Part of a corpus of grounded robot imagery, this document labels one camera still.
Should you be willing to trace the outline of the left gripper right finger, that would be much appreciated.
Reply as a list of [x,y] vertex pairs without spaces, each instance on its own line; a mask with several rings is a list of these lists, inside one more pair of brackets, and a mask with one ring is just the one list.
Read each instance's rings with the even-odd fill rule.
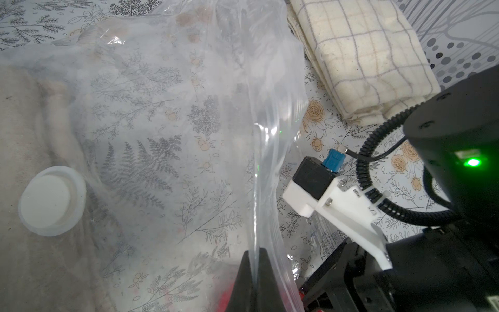
[[255,311],[285,312],[270,257],[265,248],[259,249],[257,282],[255,286]]

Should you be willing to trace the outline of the cream checked cloth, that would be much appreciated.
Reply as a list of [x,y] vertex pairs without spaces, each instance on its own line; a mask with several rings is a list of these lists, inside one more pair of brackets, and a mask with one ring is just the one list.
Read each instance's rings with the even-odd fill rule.
[[441,91],[393,1],[291,1],[309,59],[350,124],[381,124]]

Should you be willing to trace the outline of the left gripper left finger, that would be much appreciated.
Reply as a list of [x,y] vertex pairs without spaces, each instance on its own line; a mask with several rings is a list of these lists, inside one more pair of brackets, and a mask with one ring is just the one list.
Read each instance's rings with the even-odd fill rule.
[[249,257],[249,252],[245,251],[225,309],[226,312],[255,311],[255,293]]

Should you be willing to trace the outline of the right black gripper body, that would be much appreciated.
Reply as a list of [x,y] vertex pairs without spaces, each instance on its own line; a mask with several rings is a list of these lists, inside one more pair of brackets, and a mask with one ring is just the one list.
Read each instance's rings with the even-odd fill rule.
[[393,311],[378,262],[345,239],[300,288],[305,311]]

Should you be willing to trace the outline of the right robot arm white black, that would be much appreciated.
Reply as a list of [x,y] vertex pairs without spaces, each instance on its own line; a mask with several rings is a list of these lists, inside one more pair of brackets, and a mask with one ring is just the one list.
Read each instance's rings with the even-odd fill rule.
[[[375,188],[374,151],[402,128],[422,159],[426,194],[442,211],[401,207]],[[473,75],[378,127],[359,152],[357,180],[383,213],[422,233],[387,245],[388,269],[348,235],[304,283],[306,311],[498,310],[498,68]]]

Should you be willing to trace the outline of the clear plastic vacuum bag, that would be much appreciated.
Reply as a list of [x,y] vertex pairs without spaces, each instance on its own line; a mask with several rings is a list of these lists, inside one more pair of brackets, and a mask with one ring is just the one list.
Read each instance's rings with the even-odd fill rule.
[[[265,248],[302,311],[279,214],[310,78],[286,1],[2,1],[1,310],[216,311]],[[87,199],[44,237],[18,202],[52,166]]]

